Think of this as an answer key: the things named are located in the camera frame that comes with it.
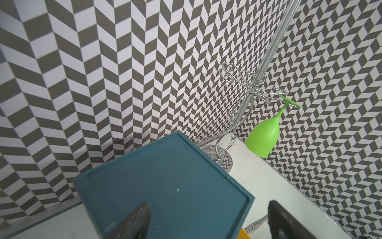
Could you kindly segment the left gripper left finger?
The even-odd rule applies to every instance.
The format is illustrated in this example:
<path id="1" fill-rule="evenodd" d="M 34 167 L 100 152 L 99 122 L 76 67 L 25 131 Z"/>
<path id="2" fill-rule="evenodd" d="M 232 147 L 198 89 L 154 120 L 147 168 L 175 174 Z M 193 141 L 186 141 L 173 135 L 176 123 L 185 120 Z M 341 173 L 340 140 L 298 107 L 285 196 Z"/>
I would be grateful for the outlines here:
<path id="1" fill-rule="evenodd" d="M 149 203 L 142 202 L 107 235 L 106 239 L 146 239 L 150 221 Z"/>

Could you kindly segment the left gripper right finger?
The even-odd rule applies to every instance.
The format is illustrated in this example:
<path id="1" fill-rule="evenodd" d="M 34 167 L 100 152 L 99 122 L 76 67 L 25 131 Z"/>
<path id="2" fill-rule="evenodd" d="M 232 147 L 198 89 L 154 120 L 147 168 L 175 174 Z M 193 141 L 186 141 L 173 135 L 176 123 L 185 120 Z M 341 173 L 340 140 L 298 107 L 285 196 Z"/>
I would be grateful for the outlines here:
<path id="1" fill-rule="evenodd" d="M 268 205 L 268 224 L 273 239 L 316 239 L 275 200 L 270 201 Z"/>

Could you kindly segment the teal drawer cabinet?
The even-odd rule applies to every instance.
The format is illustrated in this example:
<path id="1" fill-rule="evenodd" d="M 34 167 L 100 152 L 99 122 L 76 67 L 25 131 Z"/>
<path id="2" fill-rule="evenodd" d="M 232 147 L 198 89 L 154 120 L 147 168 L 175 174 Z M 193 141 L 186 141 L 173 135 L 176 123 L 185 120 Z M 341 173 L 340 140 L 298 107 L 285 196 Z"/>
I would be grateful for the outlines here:
<path id="1" fill-rule="evenodd" d="M 98 236 L 142 202 L 147 239 L 234 239 L 254 196 L 181 132 L 77 175 L 74 185 Z"/>

